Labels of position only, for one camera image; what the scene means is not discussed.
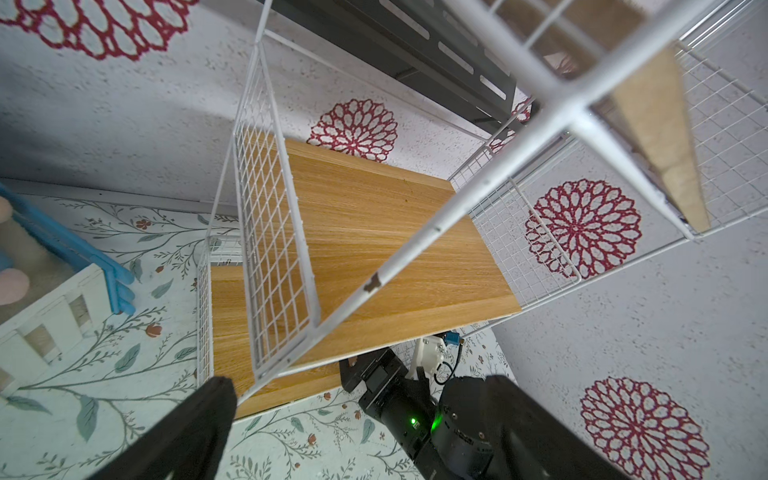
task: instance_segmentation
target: white wire shelf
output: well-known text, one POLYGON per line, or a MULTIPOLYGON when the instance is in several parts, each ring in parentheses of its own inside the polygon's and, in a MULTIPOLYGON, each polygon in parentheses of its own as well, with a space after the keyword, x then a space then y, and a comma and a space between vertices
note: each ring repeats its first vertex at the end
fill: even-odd
POLYGON ((677 60, 712 228, 768 205, 768 105, 685 48, 677 60))
POLYGON ((214 325, 211 311, 211 266, 242 265, 243 247, 240 237, 217 235, 206 237, 197 261, 197 386, 214 376, 214 325))
MULTIPOLYGON (((543 4, 539 0, 525 1, 540 7, 543 4)), ((551 167, 555 160, 545 158, 543 163, 536 164, 537 155, 546 151, 548 146, 561 144, 564 131, 570 131, 601 155, 681 235, 686 239, 695 238, 693 232, 680 220, 676 210, 633 162, 622 143, 611 136, 607 125, 596 120, 589 109, 594 102, 603 98, 665 47, 691 20, 704 12, 708 2, 671 2, 659 15, 643 24, 624 43, 609 52, 599 48, 594 50, 594 42, 583 38, 582 32, 574 30, 573 25, 560 18, 564 10, 562 6, 543 12, 539 28, 524 42, 511 33, 494 16, 493 11, 488 10, 487 5, 478 0, 445 0, 445 3, 465 27, 518 76, 520 83, 533 89, 532 93, 542 100, 545 107, 513 139, 500 139, 493 147, 490 146, 492 139, 488 139, 462 167, 463 170, 454 175, 452 183, 457 194, 377 270, 372 279, 375 278, 379 286, 385 286, 467 213, 472 216, 524 310, 602 277, 598 275, 581 281, 582 275, 565 253, 566 250, 557 242, 548 225, 515 183, 522 174, 536 175, 551 167), (545 31, 548 25, 557 25, 563 31, 576 35, 574 39, 577 42, 582 43, 588 51, 594 50, 599 59, 597 64, 576 80, 563 81, 528 49, 535 42, 535 37, 545 31), (533 171, 526 173, 532 164, 533 171)), ((564 0, 561 5, 567 3, 568 0, 564 0)), ((285 370, 292 360, 317 344, 377 291, 366 288, 366 282, 335 311, 326 313, 325 321, 320 323, 319 302, 310 259, 261 42, 270 5, 271 1, 266 0, 229 152, 237 179, 242 253, 237 256, 234 243, 226 247, 222 243, 217 250, 213 250, 216 243, 214 237, 211 239, 211 251, 207 252, 208 258, 204 262, 208 266, 212 263, 243 264, 255 385, 240 401, 285 370)), ((743 193, 740 190, 742 187, 752 188, 758 193, 764 191, 764 172, 758 169, 753 174, 747 174, 746 171, 748 167, 762 168, 754 162, 755 159, 765 164, 765 147, 761 150, 759 146, 753 145, 762 141, 765 125, 761 123, 760 109, 740 110, 737 105, 740 98, 728 98, 725 91, 721 91, 722 88, 709 86, 707 82, 711 82, 713 77, 699 74, 696 68, 701 65, 707 66, 704 62, 692 65, 688 74, 700 84, 713 89, 715 95, 723 97, 729 104, 716 111, 707 110, 705 104, 708 99, 714 98, 713 93, 709 93, 693 106, 706 117, 702 125, 715 123, 722 130, 721 134, 724 131, 735 140, 733 144, 719 148, 713 146, 717 132, 709 133, 707 137, 697 137, 697 146, 705 147, 713 154, 701 160, 703 170, 709 168, 707 162, 710 165, 717 163, 713 161, 714 158, 728 166, 727 171, 714 173, 713 170, 713 173, 706 175, 706 184, 716 188, 708 190, 710 214, 723 226, 730 223, 729 216, 734 212, 740 211, 743 214, 750 211, 753 214, 758 211, 753 208, 760 209, 760 205, 765 205, 764 195, 761 194, 761 200, 751 190, 749 195, 740 196, 743 193), (762 134, 753 127, 754 131, 744 136, 734 124, 718 123, 720 118, 717 116, 730 107, 739 110, 749 121, 763 125, 762 134), (728 164, 723 156, 727 156, 729 151, 737 151, 739 148, 736 145, 746 147, 751 158, 728 164), (732 177, 733 174, 739 175, 741 184, 736 185, 733 181, 727 183, 729 175, 732 177)), ((734 118, 731 123, 738 124, 739 121, 743 119, 734 118)), ((210 323, 210 272, 207 279, 208 291, 202 289, 200 296, 202 303, 208 302, 207 310, 202 304, 199 308, 201 325, 204 322, 210 323)), ((203 340, 199 342, 201 350, 204 343, 203 340)), ((212 359, 206 359, 205 352, 200 358, 202 368, 206 369, 207 366, 207 371, 212 372, 212 359)))

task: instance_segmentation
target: pink stuffed toy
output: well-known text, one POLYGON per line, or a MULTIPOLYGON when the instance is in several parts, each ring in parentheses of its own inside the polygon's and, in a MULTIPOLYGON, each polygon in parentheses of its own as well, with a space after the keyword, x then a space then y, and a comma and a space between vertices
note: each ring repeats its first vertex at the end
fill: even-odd
MULTIPOLYGON (((13 207, 0 197, 0 223, 10 220, 12 215, 13 207)), ((0 250, 0 305, 18 302, 29 291, 29 277, 12 266, 13 260, 0 250)))

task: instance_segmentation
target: white textured wall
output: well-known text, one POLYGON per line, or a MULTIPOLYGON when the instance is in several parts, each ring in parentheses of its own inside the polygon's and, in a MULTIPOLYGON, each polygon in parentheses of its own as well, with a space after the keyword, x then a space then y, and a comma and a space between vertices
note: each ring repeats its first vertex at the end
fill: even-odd
MULTIPOLYGON (((707 52, 763 94, 766 24, 763 8, 707 52)), ((579 162, 565 161, 558 175, 569 168, 575 178, 594 175, 579 162)), ((658 233, 645 220, 643 241, 650 241, 658 233)), ((585 389, 627 377, 669 393, 702 427, 711 464, 704 478, 768 478, 766 239, 768 217, 748 220, 494 332, 520 386, 590 445, 585 389)))
MULTIPOLYGON (((5 10, 0 5, 0 20, 5 10)), ((0 25, 0 177, 212 199, 259 14, 260 4, 249 0, 202 0, 189 6, 188 31, 175 34, 166 51, 149 51, 137 61, 56 50, 17 25, 0 25)), ((269 26, 335 65, 479 132, 275 12, 269 26)), ((479 145, 387 94, 267 42, 287 137, 305 141, 337 102, 371 98, 383 102, 399 124, 390 164, 447 177, 479 145)), ((232 192, 225 202, 234 202, 232 192)))

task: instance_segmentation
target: wood grain surface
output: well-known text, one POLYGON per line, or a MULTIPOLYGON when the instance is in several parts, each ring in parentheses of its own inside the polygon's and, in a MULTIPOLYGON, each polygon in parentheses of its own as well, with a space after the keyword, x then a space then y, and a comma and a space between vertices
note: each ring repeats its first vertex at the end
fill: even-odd
MULTIPOLYGON (((454 190, 438 178, 295 141, 286 145, 325 319, 454 190)), ((213 266, 211 285, 215 373, 232 378, 241 394, 253 385, 242 267, 213 266)), ((519 311, 465 217, 296 364, 335 362, 519 311)), ((280 379, 282 389, 291 377, 280 379)))
MULTIPOLYGON (((560 0, 544 2, 555 7, 560 0)), ((542 13, 525 0, 507 0, 498 14, 523 38, 527 38, 544 19, 542 13)), ((645 20, 642 12, 621 0, 575 0, 563 16, 607 51, 616 48, 645 20)), ((576 64, 576 75, 597 62, 557 24, 547 28, 533 49, 541 55, 568 54, 576 64)), ((703 232, 710 228, 710 218, 701 188, 676 53, 674 47, 662 49, 616 87, 609 101, 602 101, 595 107, 633 149, 646 157, 654 180, 688 223, 703 232)))
POLYGON ((276 406, 291 403, 294 400, 327 392, 339 386, 341 386, 341 377, 339 376, 338 362, 274 379, 259 390, 256 395, 237 407, 235 418, 239 419, 263 412, 276 406))

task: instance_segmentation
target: white metal frame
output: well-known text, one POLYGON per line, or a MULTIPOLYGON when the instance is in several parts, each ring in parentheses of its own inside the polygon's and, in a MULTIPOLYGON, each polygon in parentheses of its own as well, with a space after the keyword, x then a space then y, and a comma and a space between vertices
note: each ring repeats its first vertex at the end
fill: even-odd
MULTIPOLYGON (((376 281, 366 282, 361 285, 344 303, 342 303, 341 306, 329 314, 324 322, 320 322, 319 307, 316 303, 316 291, 314 290, 313 277, 311 274, 311 263, 306 250, 306 241, 301 234, 300 212, 298 210, 295 192, 293 192, 290 166, 288 164, 283 135, 280 130, 276 102, 267 71, 266 57, 262 45, 263 36, 266 35, 273 40, 279 41, 280 43, 320 61, 324 65, 340 71, 343 74, 350 74, 339 70, 311 51, 308 51, 277 34, 267 31, 266 18, 270 11, 271 1, 265 1, 259 28, 257 30, 256 46, 254 47, 254 53, 250 61, 246 91, 243 93, 243 98, 240 100, 233 136, 227 150, 227 157, 224 161, 219 189, 214 200, 215 214, 221 188, 226 177, 227 167, 230 158, 232 158, 237 176, 236 185, 240 219, 245 220, 244 225, 242 225, 241 228, 242 238, 240 242, 243 246, 241 260, 245 265, 246 272, 245 280, 248 292, 247 302, 249 315, 248 324, 252 339, 253 371, 256 380, 254 387, 240 397, 240 402, 244 401, 248 396, 253 395, 253 393, 255 393, 261 386, 266 385, 266 383, 274 377, 299 371, 298 369, 289 368, 290 363, 293 360, 300 358, 306 351, 316 345, 323 337, 354 313, 355 310, 363 305, 368 298, 374 295, 381 286, 385 286, 391 281, 421 252, 440 238, 447 229, 456 224, 467 213, 476 210, 473 217, 477 224, 480 221, 478 220, 479 216, 486 211, 486 207, 489 204, 496 205, 498 202, 504 203, 510 201, 510 199, 514 201, 519 200, 522 207, 527 208, 530 214, 535 217, 541 227, 543 227, 541 231, 551 237, 551 232, 549 232, 546 226, 541 222, 541 218, 538 216, 538 213, 530 202, 525 198, 519 184, 523 184, 531 178, 545 172, 547 169, 553 168, 559 159, 566 155, 569 149, 573 146, 573 140, 567 139, 560 142, 556 141, 558 138, 561 138, 561 134, 565 131, 570 132, 574 137, 578 138, 597 152, 617 172, 617 174, 621 175, 634 189, 636 189, 660 215, 666 218, 680 231, 682 238, 652 252, 635 257, 633 260, 599 276, 581 281, 578 269, 574 267, 571 259, 553 237, 553 248, 558 250, 559 254, 562 255, 563 261, 567 264, 565 268, 572 268, 572 278, 568 278, 569 275, 565 275, 564 277, 569 279, 567 285, 557 285, 551 289, 545 288, 543 293, 535 295, 531 301, 524 301, 523 312, 552 300, 556 300, 560 296, 581 288, 584 285, 592 283, 604 276, 622 271, 624 268, 628 268, 640 261, 658 255, 677 245, 705 237, 766 210, 766 207, 761 207, 756 210, 744 211, 744 215, 737 218, 731 218, 707 232, 695 233, 683 220, 680 219, 679 213, 667 202, 664 194, 648 180, 641 168, 635 164, 622 144, 611 134, 609 127, 599 118, 596 118, 590 111, 590 106, 594 102, 600 100, 603 96, 612 91, 624 79, 629 77, 634 71, 644 65, 646 61, 656 55, 659 50, 669 45, 669 43, 675 39, 676 35, 683 31, 688 25, 691 25, 696 18, 699 18, 702 14, 707 12, 707 9, 711 8, 711 5, 713 4, 712 1, 679 0, 678 2, 671 2, 663 8, 658 15, 655 15, 651 20, 644 23, 638 30, 632 33, 619 47, 610 52, 604 51, 602 47, 597 45, 587 35, 583 34, 578 28, 568 22, 568 20, 560 16, 560 14, 568 7, 568 4, 570 3, 569 0, 562 0, 561 3, 553 9, 550 9, 542 0, 525 0, 538 8, 545 16, 542 25, 536 29, 535 33, 527 41, 518 39, 508 30, 506 25, 495 16, 495 9, 503 1, 504 0, 498 0, 491 8, 488 8, 479 0, 445 0, 445 3, 451 10, 453 10, 456 17, 464 22, 465 26, 476 35, 487 49, 495 55, 496 58, 501 59, 501 61, 514 72, 514 75, 518 78, 520 83, 527 85, 532 90, 531 93, 545 103, 545 108, 539 112, 536 118, 528 122, 526 128, 520 132, 513 141, 506 144, 496 154, 493 154, 489 149, 490 142, 494 137, 484 139, 466 129, 445 122, 428 111, 419 109, 422 113, 427 114, 431 118, 436 118, 442 123, 449 123, 452 127, 455 127, 474 138, 485 140, 484 144, 472 157, 470 157, 462 168, 471 168, 472 162, 477 162, 480 157, 484 158, 484 160, 482 164, 477 162, 479 169, 472 170, 472 174, 465 177, 467 181, 464 184, 457 185, 457 194, 374 273, 372 280, 375 279, 376 281), (529 49, 535 40, 535 37, 540 35, 550 24, 558 25, 571 35, 575 41, 579 42, 587 50, 592 51, 595 57, 600 59, 599 62, 590 71, 574 81, 566 82, 559 78, 541 58, 529 49), (261 83, 254 83, 254 78, 259 74, 261 74, 261 77, 259 77, 261 83), (264 92, 266 92, 266 102, 268 103, 269 110, 268 121, 272 122, 271 128, 267 131, 263 129, 262 124, 252 122, 253 119, 247 117, 248 108, 253 107, 253 104, 248 103, 249 98, 253 98, 255 95, 263 101, 264 99, 260 95, 264 92), (261 132, 261 134, 267 135, 269 140, 267 140, 266 137, 257 136, 257 146, 260 147, 254 150, 252 136, 249 144, 251 150, 246 152, 243 150, 243 135, 253 129, 261 132), (271 146, 267 146, 266 149, 262 148, 265 143, 268 143, 271 146), (554 153, 552 153, 553 149, 548 149, 548 147, 551 147, 553 144, 556 146, 554 153), (537 157, 541 158, 542 151, 547 151, 551 154, 544 159, 543 163, 537 164, 533 170, 531 170, 529 164, 537 157), (309 312, 308 317, 310 319, 306 325, 299 326, 296 329, 295 336, 293 336, 289 342, 282 345, 276 352, 268 352, 267 354, 265 354, 263 349, 260 349, 258 346, 260 331, 265 326, 260 323, 258 318, 259 309, 263 308, 264 297, 258 297, 253 294, 259 288, 263 288, 265 284, 269 283, 269 279, 265 277, 258 268, 259 262, 263 262, 264 253, 259 250, 259 244, 253 242, 253 238, 258 237, 260 233, 262 234, 262 237, 264 237, 266 228, 264 225, 259 225, 258 222, 254 223, 251 221, 254 212, 256 211, 253 208, 249 209, 248 205, 250 205, 250 201, 253 201, 254 193, 257 197, 261 199, 266 198, 267 200, 270 198, 270 194, 264 193, 264 188, 258 192, 254 192, 251 188, 254 185, 253 182, 255 180, 253 179, 253 175, 249 177, 247 172, 249 168, 253 168, 254 163, 257 167, 259 167, 259 165, 267 165, 269 167, 270 175, 273 174, 272 172, 275 166, 279 167, 277 176, 282 178, 284 182, 284 190, 287 193, 286 201, 288 203, 290 218, 282 219, 281 217, 281 223, 278 230, 282 233, 289 231, 293 234, 293 239, 296 240, 296 250, 299 259, 298 263, 301 270, 301 288, 304 292, 307 310, 309 312), (371 284, 378 284, 379 286, 371 288, 371 284)), ((717 74, 721 74, 723 78, 728 79, 728 77, 722 75, 722 72, 720 71, 717 71, 717 74)), ((376 87, 369 82, 363 82, 369 86, 376 87)), ((765 105, 763 99, 759 98, 759 96, 753 92, 749 92, 748 89, 743 88, 742 85, 737 84, 735 79, 731 78, 729 83, 742 88, 742 90, 748 92, 746 93, 747 96, 760 102, 763 106, 765 105)), ((212 241, 210 238, 210 228, 213 226, 213 223, 214 216, 212 215, 207 234, 207 237, 209 237, 207 241, 210 246, 213 246, 215 243, 215 241, 212 241)), ((210 248, 208 254, 210 255, 212 253, 213 247, 210 248)), ((211 257, 204 258, 203 261, 201 261, 201 268, 210 268, 211 261, 211 257)), ((204 286, 203 295, 207 292, 207 295, 209 296, 210 273, 206 278, 207 290, 205 290, 206 287, 204 286)), ((200 305, 200 328, 209 329, 210 309, 205 310, 202 307, 203 305, 200 305)), ((476 329, 469 333, 469 335, 476 334, 484 329, 511 319, 514 316, 516 315, 497 319, 476 329)), ((207 346, 210 356, 210 349, 212 349, 210 337, 208 337, 207 340, 208 342, 201 341, 200 347, 203 349, 207 346)), ((213 373, 213 360, 210 358, 207 361, 208 364, 204 365, 202 371, 211 375, 213 373)), ((200 375, 200 377, 202 380, 206 379, 205 375, 200 375)))
MULTIPOLYGON (((733 7, 733 5, 730 5, 730 3, 732 3, 732 2, 729 1, 729 0, 726 0, 719 7, 719 8, 722 8, 723 6, 728 6, 729 10, 726 12, 727 15, 732 15, 733 14, 733 10, 744 9, 744 8, 746 8, 748 6, 747 4, 749 4, 748 1, 743 1, 743 2, 738 2, 738 5, 736 5, 736 7, 733 7)), ((723 27, 723 22, 715 22, 715 25, 717 25, 717 28, 722 28, 723 27)), ((693 103, 689 99, 689 101, 690 101, 690 109, 692 111, 694 111, 697 107, 699 107, 706 100, 710 100, 711 98, 715 97, 715 95, 717 95, 719 97, 720 96, 720 92, 724 91, 728 87, 731 87, 733 90, 730 92, 730 95, 732 95, 730 100, 726 100, 726 98, 721 98, 722 105, 717 107, 717 110, 715 110, 712 114, 702 116, 700 118, 700 121, 698 121, 698 122, 692 121, 692 125, 691 125, 692 129, 695 130, 697 127, 699 127, 700 125, 704 124, 706 121, 711 120, 713 117, 715 117, 718 114, 722 114, 728 108, 733 107, 733 105, 736 104, 738 101, 742 101, 743 99, 746 99, 746 98, 749 98, 749 99, 753 100, 754 101, 753 105, 756 105, 756 107, 750 107, 748 109, 748 111, 746 111, 746 112, 745 111, 740 111, 736 115, 736 120, 735 121, 731 121, 730 124, 726 125, 725 127, 716 128, 716 130, 715 130, 716 133, 715 134, 719 134, 719 133, 722 133, 724 131, 727 131, 727 129, 729 127, 732 127, 735 124, 738 124, 741 121, 744 121, 745 119, 750 118, 751 115, 754 115, 754 114, 762 113, 762 114, 765 114, 768 117, 768 101, 766 101, 765 98, 763 98, 762 96, 757 94, 755 91, 749 89, 746 85, 744 85, 743 83, 738 81, 735 77, 730 75, 728 72, 724 71, 722 68, 717 67, 711 61, 707 60, 703 56, 701 56, 698 53, 696 53, 691 47, 689 47, 688 45, 686 45, 682 41, 688 35, 690 35, 691 32, 694 32, 697 27, 698 27, 698 25, 696 25, 692 29, 690 29, 685 35, 683 35, 681 37, 681 41, 679 41, 677 43, 677 47, 680 49, 680 52, 678 53, 678 60, 681 63, 681 66, 684 69, 684 78, 688 77, 688 74, 691 73, 692 70, 694 70, 695 68, 698 68, 700 66, 704 67, 704 70, 705 70, 704 74, 706 75, 704 78, 697 78, 696 81, 692 85, 687 86, 686 94, 689 94, 695 88, 699 87, 702 84, 705 84, 705 82, 707 82, 710 79, 715 78, 715 77, 719 78, 721 80, 721 83, 718 84, 719 86, 717 87, 717 90, 714 90, 713 93, 707 95, 703 101, 697 101, 696 103, 693 103)), ((707 29, 705 31, 705 34, 706 35, 712 35, 715 31, 717 31, 716 28, 715 29, 709 28, 709 29, 707 29)), ((700 44, 702 41, 707 39, 705 34, 697 35, 694 38, 694 40, 696 41, 697 44, 700 44)), ((765 125, 763 125, 763 129, 761 131, 765 131, 765 130, 766 130, 765 125)), ((714 134, 710 135, 709 137, 705 137, 703 140, 696 140, 695 146, 696 147, 701 147, 703 144, 705 144, 707 142, 707 140, 711 139, 713 136, 714 136, 714 134)), ((700 158, 699 159, 699 161, 700 161, 700 168, 705 168, 707 166, 707 163, 709 163, 712 160, 719 160, 720 159, 720 155, 722 155, 724 152, 727 152, 730 149, 733 149, 734 147, 736 147, 738 145, 741 145, 744 142, 744 140, 746 140, 746 139, 748 139, 748 138, 745 138, 745 139, 743 139, 741 141, 736 142, 734 145, 728 147, 725 151, 719 152, 717 154, 715 154, 714 152, 710 152, 712 154, 711 158, 708 158, 708 159, 707 158, 700 158)), ((758 161, 760 159, 759 156, 760 155, 764 155, 766 152, 767 152, 766 150, 763 150, 761 152, 755 152, 755 153, 753 153, 751 155, 748 155, 745 158, 742 158, 742 159, 738 160, 738 163, 730 166, 725 171, 716 171, 714 179, 713 178, 709 178, 706 173, 703 174, 703 185, 707 186, 708 184, 711 184, 713 182, 713 180, 716 180, 718 177, 722 177, 723 175, 725 175, 727 173, 732 173, 734 171, 737 171, 738 168, 740 168, 742 166, 745 166, 746 164, 748 164, 751 161, 758 161)), ((542 174, 542 171, 544 171, 544 170, 552 169, 553 167, 555 167, 555 165, 561 159, 563 159, 564 156, 565 156, 565 154, 563 154, 563 152, 558 152, 558 153, 556 153, 554 155, 551 155, 550 157, 546 158, 543 163, 540 163, 539 165, 537 165, 537 168, 535 169, 535 171, 531 175, 523 178, 523 180, 521 180, 521 183, 522 182, 527 182, 534 175, 542 174)), ((725 192, 718 191, 720 195, 715 197, 715 198, 712 198, 712 196, 709 195, 707 197, 707 207, 708 207, 708 210, 709 210, 709 213, 710 213, 710 219, 713 221, 714 225, 709 230, 707 230, 705 232, 695 233, 693 239, 691 239, 689 237, 682 237, 680 239, 673 240, 673 241, 671 241, 671 242, 669 242, 669 243, 667 243, 665 245, 662 245, 662 246, 657 247, 657 248, 655 248, 655 249, 653 249, 653 250, 651 250, 651 251, 649 251, 647 253, 644 253, 644 254, 642 254, 640 256, 637 256, 637 257, 633 258, 632 260, 629 260, 626 263, 623 263, 620 266, 617 266, 617 267, 615 267, 615 268, 613 268, 613 269, 611 269, 611 270, 609 270, 609 271, 607 271, 605 273, 602 273, 599 276, 593 276, 592 278, 590 278, 588 280, 585 280, 584 282, 581 282, 581 283, 578 283, 578 284, 575 283, 574 285, 568 286, 568 287, 564 288, 561 291, 558 291, 558 292, 556 292, 556 293, 554 293, 554 294, 552 294, 550 296, 547 296, 544 299, 537 300, 537 301, 535 301, 533 303, 527 303, 527 304, 522 306, 522 311, 520 313, 516 313, 516 314, 510 315, 510 316, 506 316, 506 317, 501 318, 501 319, 493 320, 493 321, 491 321, 489 323, 486 323, 485 325, 480 326, 477 329, 472 330, 470 333, 465 334, 465 336, 472 336, 472 335, 480 333, 480 332, 482 332, 484 330, 490 329, 493 326, 497 326, 500 323, 506 322, 507 320, 515 318, 516 316, 519 316, 519 315, 521 315, 521 314, 523 314, 525 312, 528 312, 529 310, 532 310, 533 308, 536 308, 538 306, 544 305, 544 304, 549 303, 549 302, 551 302, 553 300, 559 299, 562 296, 565 296, 565 295, 568 295, 569 293, 574 292, 575 290, 579 290, 580 288, 582 288, 584 286, 587 286, 587 285, 589 285, 589 284, 591 284, 593 282, 596 282, 596 281, 598 281, 598 280, 600 280, 600 279, 602 279, 602 278, 604 278, 606 276, 610 276, 610 275, 613 275, 614 273, 621 272, 622 270, 627 269, 627 268, 629 268, 629 267, 631 267, 633 265, 636 265, 639 262, 642 262, 642 261, 645 261, 645 260, 649 260, 650 258, 655 257, 656 255, 659 255, 661 253, 667 252, 668 250, 671 250, 674 247, 678 247, 678 246, 683 245, 685 243, 688 243, 690 241, 698 241, 700 239, 708 237, 709 235, 712 235, 713 233, 720 232, 721 230, 724 230, 725 228, 731 227, 731 226, 733 226, 733 225, 735 225, 737 223, 745 221, 745 220, 747 220, 747 219, 749 219, 751 217, 755 217, 756 215, 760 215, 760 214, 763 214, 763 213, 767 212, 768 211, 768 197, 766 197, 765 194, 759 194, 759 195, 755 196, 754 199, 752 201, 750 201, 749 203, 747 203, 746 205, 733 204, 734 207, 731 208, 730 211, 727 211, 725 214, 719 214, 717 212, 717 210, 712 208, 712 203, 716 202, 717 200, 722 199, 724 197, 728 197, 728 195, 730 193, 734 192, 735 190, 739 190, 741 188, 744 188, 746 185, 750 185, 750 184, 752 184, 754 182, 757 182, 758 180, 766 179, 766 178, 768 178, 768 174, 766 174, 766 173, 759 173, 758 172, 757 174, 753 174, 751 176, 750 175, 739 174, 737 182, 729 190, 727 190, 725 192)))

